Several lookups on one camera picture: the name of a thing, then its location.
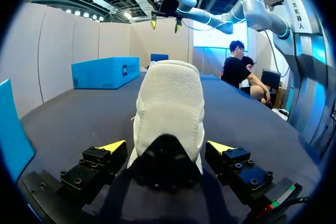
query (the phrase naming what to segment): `white wall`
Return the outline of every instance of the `white wall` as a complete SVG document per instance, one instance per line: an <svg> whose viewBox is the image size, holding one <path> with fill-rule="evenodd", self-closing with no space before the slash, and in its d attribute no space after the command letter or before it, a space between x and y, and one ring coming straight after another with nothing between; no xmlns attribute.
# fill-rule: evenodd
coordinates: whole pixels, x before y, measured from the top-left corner
<svg viewBox="0 0 336 224"><path fill-rule="evenodd" d="M98 59L100 24L87 18L77 17L73 32L72 63Z"/></svg>
<svg viewBox="0 0 336 224"><path fill-rule="evenodd" d="M101 23L99 30L99 58L130 56L131 25Z"/></svg>
<svg viewBox="0 0 336 224"><path fill-rule="evenodd" d="M72 89L72 39L76 16L47 8L39 42L38 63L44 102Z"/></svg>
<svg viewBox="0 0 336 224"><path fill-rule="evenodd" d="M19 117L42 104L37 53L46 9L45 5L24 5L8 31L0 54L0 82L11 79Z"/></svg>
<svg viewBox="0 0 336 224"><path fill-rule="evenodd" d="M19 117L72 89L71 64L130 55L131 25L97 23L27 3L0 54L0 81L12 81Z"/></svg>
<svg viewBox="0 0 336 224"><path fill-rule="evenodd" d="M11 78L19 116L72 89L73 62L105 57L139 57L141 66L152 53L194 64L201 73L220 75L228 49L193 48L193 31L186 25L175 33L175 19L135 24L96 23L62 10L25 4L0 55L0 78ZM270 68L267 39L248 29L248 53L257 61L255 73Z"/></svg>
<svg viewBox="0 0 336 224"><path fill-rule="evenodd" d="M151 54L167 54L171 60L187 62L191 54L190 31L182 25L175 33L175 22L175 18L158 19L155 30L149 21L132 24L130 55L140 57L143 67L149 65Z"/></svg>

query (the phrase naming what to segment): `person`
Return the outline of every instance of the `person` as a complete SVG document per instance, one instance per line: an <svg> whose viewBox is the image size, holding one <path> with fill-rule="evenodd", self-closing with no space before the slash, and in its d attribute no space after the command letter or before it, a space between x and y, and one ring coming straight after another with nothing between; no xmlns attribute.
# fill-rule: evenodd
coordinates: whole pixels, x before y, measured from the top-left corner
<svg viewBox="0 0 336 224"><path fill-rule="evenodd" d="M231 42L231 57L225 60L221 80L239 89L239 84L247 79L252 86L243 88L242 91L263 104L268 105L270 102L268 88L259 80L258 77L250 72L252 67L251 62L246 65L244 64L245 60L241 62L244 57L244 49L245 46L241 41L236 40Z"/></svg>
<svg viewBox="0 0 336 224"><path fill-rule="evenodd" d="M252 72L252 67L254 66L255 62L253 62L253 60L248 57L248 56L243 56L243 58L240 60L241 63L244 64L244 66L246 66L246 68L248 69L248 71ZM244 89L247 90L247 88L250 86L250 83L248 83L248 80L245 79L244 81L242 81L239 85L240 90L244 91Z"/></svg>

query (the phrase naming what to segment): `white sneaker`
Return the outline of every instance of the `white sneaker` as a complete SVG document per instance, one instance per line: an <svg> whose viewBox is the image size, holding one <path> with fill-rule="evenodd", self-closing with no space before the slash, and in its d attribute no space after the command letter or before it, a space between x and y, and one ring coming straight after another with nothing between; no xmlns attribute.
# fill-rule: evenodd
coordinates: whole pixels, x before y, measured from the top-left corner
<svg viewBox="0 0 336 224"><path fill-rule="evenodd" d="M136 100L133 123L134 160L162 134L174 135L203 174L200 149L204 138L204 99L198 70L177 60L163 60L150 67Z"/></svg>

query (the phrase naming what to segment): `dark gray table surface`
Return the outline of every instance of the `dark gray table surface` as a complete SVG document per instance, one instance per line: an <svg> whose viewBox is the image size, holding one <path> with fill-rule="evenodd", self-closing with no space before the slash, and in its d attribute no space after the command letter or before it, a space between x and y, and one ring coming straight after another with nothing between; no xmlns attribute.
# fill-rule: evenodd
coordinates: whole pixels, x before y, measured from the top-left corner
<svg viewBox="0 0 336 224"><path fill-rule="evenodd" d="M89 146L126 140L133 145L135 101L144 74L118 90L70 90L22 118L27 136L37 148L25 170L45 169L54 177L77 164ZM176 195L155 193L117 177L84 210L102 218L120 216L124 222L172 220L189 223L240 223L249 212L228 186L221 186L204 161L208 140L251 151L274 182L289 177L309 195L320 179L316 158L305 140L287 122L258 101L214 77L202 76L205 100L205 138L201 151L205 176L201 185ZM122 187L127 192L120 196ZM298 207L290 208L291 216Z"/></svg>

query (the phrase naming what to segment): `blue foam block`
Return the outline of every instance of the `blue foam block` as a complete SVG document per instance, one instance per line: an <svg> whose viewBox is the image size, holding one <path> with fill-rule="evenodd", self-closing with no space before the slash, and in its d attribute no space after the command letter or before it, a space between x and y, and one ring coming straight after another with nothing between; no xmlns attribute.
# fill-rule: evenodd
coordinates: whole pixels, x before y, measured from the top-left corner
<svg viewBox="0 0 336 224"><path fill-rule="evenodd" d="M138 57L113 57L74 63L74 89L117 89L140 76Z"/></svg>
<svg viewBox="0 0 336 224"><path fill-rule="evenodd" d="M0 84L0 148L13 181L35 155L16 113L10 80Z"/></svg>
<svg viewBox="0 0 336 224"><path fill-rule="evenodd" d="M168 55L151 54L151 61L169 60Z"/></svg>

